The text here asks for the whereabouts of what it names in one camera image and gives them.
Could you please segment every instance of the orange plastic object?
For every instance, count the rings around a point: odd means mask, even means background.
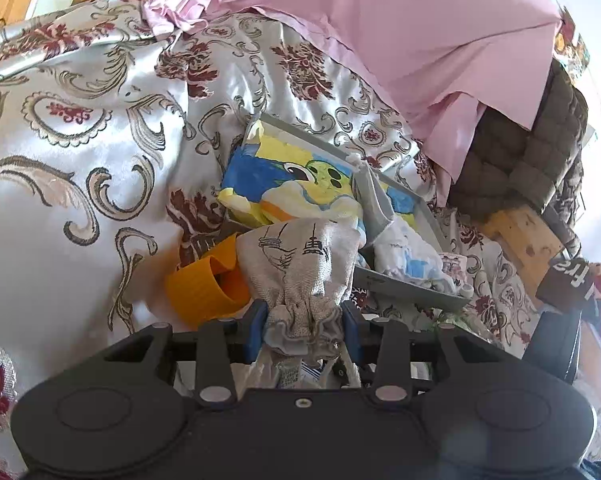
[[[165,280],[169,301],[192,329],[207,320],[234,314],[251,298],[238,266],[237,236],[226,238],[200,260]]]

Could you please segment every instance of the cartoon drawing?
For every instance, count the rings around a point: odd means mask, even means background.
[[[315,224],[311,237],[306,241],[303,254],[320,254],[329,262],[329,247],[324,247],[323,243],[315,236]]]
[[[218,195],[238,221],[257,227],[324,218],[362,229],[350,170],[264,131],[254,140],[234,152]]]
[[[263,251],[265,258],[267,258],[269,263],[276,267],[276,269],[281,270],[282,272],[286,272],[286,270],[289,269],[292,259],[296,254],[296,248],[287,250],[280,247],[282,244],[280,235],[282,235],[285,227],[287,227],[286,223],[282,225],[282,228],[276,237],[268,236],[270,228],[267,227],[264,236],[258,238],[258,247]]]

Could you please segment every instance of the floral pattern fabric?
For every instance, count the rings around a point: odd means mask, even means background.
[[[223,172],[262,111],[435,202],[405,120],[282,23],[244,12],[157,41],[140,0],[95,0],[0,28],[0,348],[18,394],[149,319],[186,329],[165,275],[212,247]],[[478,284],[471,322],[519,354],[536,321],[522,285],[497,244],[459,229]],[[24,470],[7,371],[1,479]]]

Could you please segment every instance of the brown knitted fabric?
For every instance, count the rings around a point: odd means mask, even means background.
[[[500,209],[529,203],[543,215],[570,253],[580,250],[575,236],[575,197],[581,188],[582,141],[587,103],[567,72],[552,61],[545,92],[531,132],[488,108],[449,204],[477,221]]]

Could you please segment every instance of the pink fabric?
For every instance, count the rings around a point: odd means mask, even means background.
[[[448,183],[458,178],[485,105],[531,128],[560,21],[550,0],[147,0],[145,5],[148,19],[150,12],[160,17],[154,21],[160,22],[158,32],[167,22],[194,28],[202,18],[248,7],[290,25],[362,76],[410,121],[414,136],[424,140],[424,153],[449,175]],[[439,203],[445,202],[440,191]]]

